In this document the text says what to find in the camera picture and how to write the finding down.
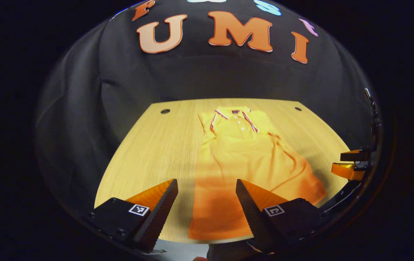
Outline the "orange collared T-shirt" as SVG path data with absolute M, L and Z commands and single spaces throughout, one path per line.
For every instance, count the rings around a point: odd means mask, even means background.
M 287 200 L 303 198 L 315 205 L 326 196 L 310 164 L 280 137 L 265 112 L 219 106 L 198 117 L 204 137 L 197 157 L 189 239 L 251 236 L 235 191 L 238 179 Z

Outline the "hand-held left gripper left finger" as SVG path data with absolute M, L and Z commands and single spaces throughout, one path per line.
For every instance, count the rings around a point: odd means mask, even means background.
M 109 198 L 87 214 L 87 224 L 118 245 L 149 254 L 178 191 L 177 180 L 170 179 L 127 200 Z

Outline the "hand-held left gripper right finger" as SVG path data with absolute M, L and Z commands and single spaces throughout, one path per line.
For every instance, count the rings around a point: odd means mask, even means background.
M 303 198 L 286 200 L 238 179 L 235 193 L 258 249 L 283 252 L 311 238 L 325 223 L 325 213 Z

